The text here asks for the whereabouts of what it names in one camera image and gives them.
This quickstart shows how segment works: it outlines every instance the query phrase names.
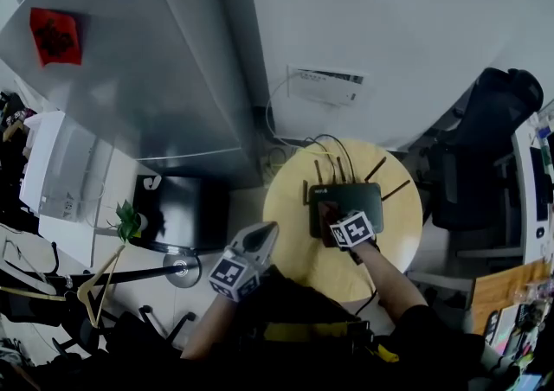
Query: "wooden clothes hanger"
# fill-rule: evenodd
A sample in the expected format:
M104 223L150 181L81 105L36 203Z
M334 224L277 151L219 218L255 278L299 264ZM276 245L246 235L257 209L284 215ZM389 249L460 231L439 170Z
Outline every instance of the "wooden clothes hanger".
M66 298L63 296L51 296L49 294L39 294L38 292L18 290L16 288L9 288L8 286L0 286L0 291L6 291L6 292L9 292L10 294L16 294L18 296L24 296L26 298L41 298L43 300L54 300L56 302L66 301Z
M110 285L110 281L112 280L113 270L115 269L115 266L118 264L119 256L121 255L121 252L125 249L125 245L121 245L117 251L110 257L106 262L104 263L104 266L101 267L100 270L92 278L87 280L84 284L82 284L79 289L77 290L77 298L80 302L82 302L85 307L87 308L88 318L90 319L90 323L94 328L98 328L98 324L100 322L100 313L102 312L102 305L104 304L104 298L106 297L107 293L107 287ZM106 282L106 288L104 289L104 294L102 294L102 299L100 300L100 306L98 308L98 315L94 315L93 307L90 304L90 300L88 299L88 293L94 288L94 284L98 282L98 279L104 272L109 268L109 266L112 265L112 271L110 271L110 275L107 278Z

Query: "floor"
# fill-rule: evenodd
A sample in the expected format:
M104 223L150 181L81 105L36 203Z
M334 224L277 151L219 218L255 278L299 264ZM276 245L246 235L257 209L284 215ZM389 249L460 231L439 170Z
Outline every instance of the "floor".
M131 164L126 162L126 157L118 155L115 157L120 159L119 167L121 171L127 171ZM275 165L269 170L278 170ZM265 181L267 186L267 177L270 172L266 169ZM112 193L111 189L106 186L106 192ZM261 187L258 189L242 189L230 193L229 207L229 239L235 232L249 224L261 220L263 202L267 188ZM104 202L110 204L113 199L106 197ZM0 242L8 238L12 240L21 251L31 260L31 263L37 271L49 271L54 265L54 257L50 244L44 239L32 234L13 234L6 229L0 228ZM423 229L422 243L416 254L410 269L426 272L441 272L445 269L448 262L448 232L439 228L433 227L431 221L425 224ZM95 244L94 264L92 272L100 266L107 257L109 257L119 245L119 240L112 236L99 236ZM145 279L127 284L116 285L110 291L110 302L107 306L109 311L116 315L123 310L129 310L137 313L138 308L148 304L153 308L154 323L158 330L162 333L169 333L172 330L175 322L177 322L184 313L188 311L195 312L199 317L208 309L210 303L215 297L215 293L211 290L207 274L213 265L216 263L219 254L203 256L203 276L198 284L190 289L177 289L165 277L155 279ZM17 258L15 249L8 247L5 258L20 266L23 269L29 269L22 260ZM121 254L117 271L137 270L144 268L152 268L161 266L164 255L144 250L142 248L128 246ZM60 269L59 273L77 273L82 272L86 268L60 252ZM351 312L356 312L364 301L352 302L344 304L344 307ZM378 304L378 296L376 299L360 313L360 317L371 321L371 328L377 334L389 334L394 329L393 323ZM2 316L2 325L8 337L16 338L22 341L26 354L35 364L44 364L51 361L57 352L53 348L52 338L62 343L68 340L67 333L60 328L48 327L39 324L14 324L7 318ZM187 336L194 328L194 323L187 323L182 329L182 332L175 340L176 347L183 347ZM82 356L87 354L79 347L70 348L68 351L77 352Z

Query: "black router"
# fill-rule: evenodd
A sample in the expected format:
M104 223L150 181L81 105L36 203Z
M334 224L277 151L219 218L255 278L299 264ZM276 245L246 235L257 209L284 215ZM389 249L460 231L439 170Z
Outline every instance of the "black router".
M340 157L337 157L338 168L343 183L331 185L323 184L319 162L317 160L314 161L319 184L313 185L310 189L308 189L308 182L306 180L303 184L303 203L309 205L310 235L313 238L321 238L318 208L320 202L335 202L345 212L352 210L364 211L371 222L373 231L376 234L383 232L383 202L409 184L409 180L407 180L385 197L381 196L380 185L378 183L369 183L369 180L383 166L386 160L387 157L383 157L364 179L364 183L356 183L356 181L353 181L354 183L346 183Z

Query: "refrigerator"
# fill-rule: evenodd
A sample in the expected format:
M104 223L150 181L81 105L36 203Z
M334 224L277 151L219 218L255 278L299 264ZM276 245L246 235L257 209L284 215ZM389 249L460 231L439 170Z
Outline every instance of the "refrigerator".
M42 67L32 8L77 22L81 65ZM261 183L247 90L220 0L23 0L0 58L99 138L165 175Z

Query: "round wooden table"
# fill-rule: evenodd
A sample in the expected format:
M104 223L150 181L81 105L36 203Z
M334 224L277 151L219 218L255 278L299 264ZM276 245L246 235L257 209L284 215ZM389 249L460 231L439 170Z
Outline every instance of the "round wooden table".
M345 152L334 140L319 141L329 152L340 156L346 180L351 181L351 169ZM369 182L379 183L381 196L386 196L403 182L409 184L383 202L383 232L377 235L381 253L404 272L414 258L422 236L422 204L408 171L389 152L358 140L342 140L351 156L358 183L387 157L384 165ZM321 153L317 144L306 147ZM318 184L314 160L319 161L324 183L332 182L332 167L323 154L298 150L275 176L269 187L263 209L264 221L279 224L279 237L272 260L286 277L307 285L338 302L368 298L373 291L370 274L365 265L357 266L346 252L323 246L309 232L308 207L302 204L302 181L308 186ZM337 159L332 157L341 183Z

